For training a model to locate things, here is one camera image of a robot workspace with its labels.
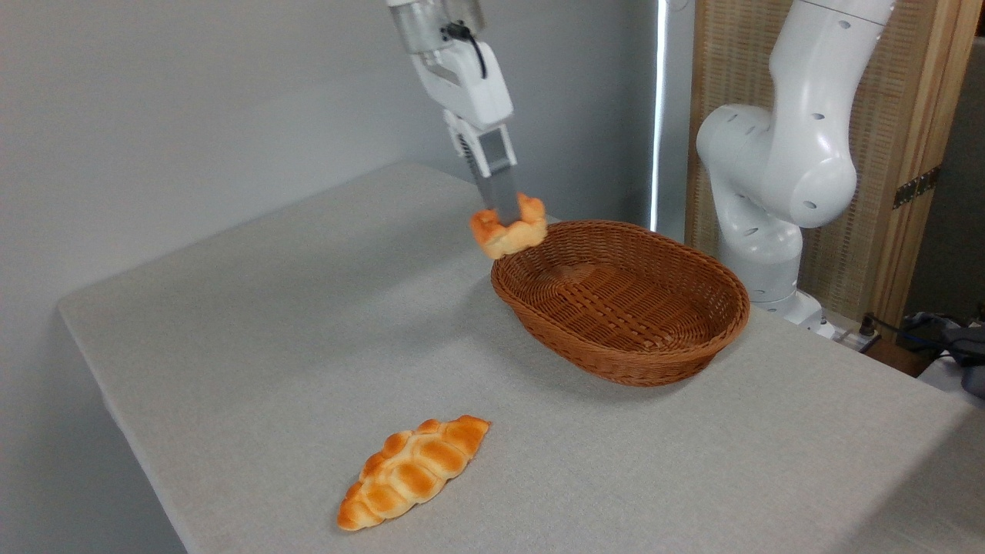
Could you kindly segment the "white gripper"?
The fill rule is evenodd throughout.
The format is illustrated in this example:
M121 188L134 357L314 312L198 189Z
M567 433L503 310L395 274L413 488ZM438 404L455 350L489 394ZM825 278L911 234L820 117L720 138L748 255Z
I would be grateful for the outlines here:
M495 53L478 39L451 39L443 49L412 54L411 59L429 97L444 108L448 132L483 204L496 212L502 225L519 221L516 158L503 125L513 116L514 106ZM458 120L475 130L464 136Z

